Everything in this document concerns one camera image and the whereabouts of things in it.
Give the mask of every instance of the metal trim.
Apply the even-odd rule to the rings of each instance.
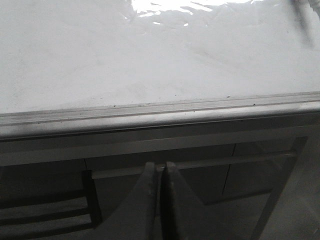
[[[0,114],[0,139],[320,112],[320,91]]]

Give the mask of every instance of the white surface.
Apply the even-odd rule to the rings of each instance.
[[[286,0],[153,3],[1,0],[0,113],[320,91],[310,6],[313,47]]]

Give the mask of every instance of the white countertop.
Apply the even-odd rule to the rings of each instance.
[[[284,0],[2,0],[0,113],[320,91]]]

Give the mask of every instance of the plastic sheet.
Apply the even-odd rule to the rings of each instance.
[[[2,0],[0,113],[320,91],[283,0]]]

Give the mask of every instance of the gray surface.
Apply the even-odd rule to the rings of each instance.
[[[83,239],[153,240],[158,172],[147,162],[136,184],[120,206]]]
[[[271,193],[252,240],[312,239],[319,229],[319,135],[298,139],[293,148],[297,157],[283,167],[288,178]]]
[[[19,165],[308,136],[320,115],[302,114],[119,132],[0,141],[0,165]]]
[[[291,149],[292,143],[292,139],[238,143],[234,155],[288,151]],[[271,190],[277,184],[283,164],[284,159],[232,164],[225,185],[224,197],[236,197]]]
[[[305,114],[320,92],[0,114],[0,139]]]
[[[207,206],[232,232],[249,240],[267,202],[269,194],[253,196]]]

